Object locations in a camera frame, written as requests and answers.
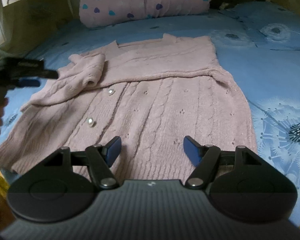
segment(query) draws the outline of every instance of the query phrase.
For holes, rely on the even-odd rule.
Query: sweater button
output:
[[[115,91],[114,91],[113,88],[109,88],[109,90],[108,90],[109,95],[112,95],[114,92],[115,92]]]
[[[90,127],[94,127],[94,125],[96,124],[96,122],[90,117],[87,118],[87,123]]]

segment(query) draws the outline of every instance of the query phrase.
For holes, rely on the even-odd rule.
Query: purple heart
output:
[[[162,9],[162,7],[163,7],[162,4],[158,3],[157,6],[156,6],[155,8],[156,8],[157,10],[160,10],[160,9]]]

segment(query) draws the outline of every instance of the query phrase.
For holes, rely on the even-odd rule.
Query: ribbed hem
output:
[[[184,183],[193,170],[194,166],[191,164],[154,163],[151,161],[141,161],[137,158],[130,160],[128,163],[118,163],[111,168],[111,171],[120,183],[125,179],[181,179]],[[78,167],[74,171],[87,179],[89,178],[86,167]]]

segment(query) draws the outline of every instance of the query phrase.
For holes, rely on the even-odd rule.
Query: sweater sleeve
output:
[[[104,54],[94,57],[71,55],[69,59],[72,62],[58,70],[59,78],[48,80],[45,87],[33,94],[30,100],[22,106],[22,112],[30,105],[52,106],[60,104],[75,97],[81,91],[97,85],[105,63]]]

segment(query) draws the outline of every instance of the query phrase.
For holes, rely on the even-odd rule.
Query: cable knit pattern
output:
[[[209,37],[122,45],[114,41],[59,69],[23,108],[0,145],[0,166],[25,173],[61,146],[73,151],[122,138],[111,170],[124,179],[181,179],[193,171],[183,138],[256,152],[250,109]],[[86,120],[96,125],[90,127]],[[74,171],[88,177],[85,167]]]

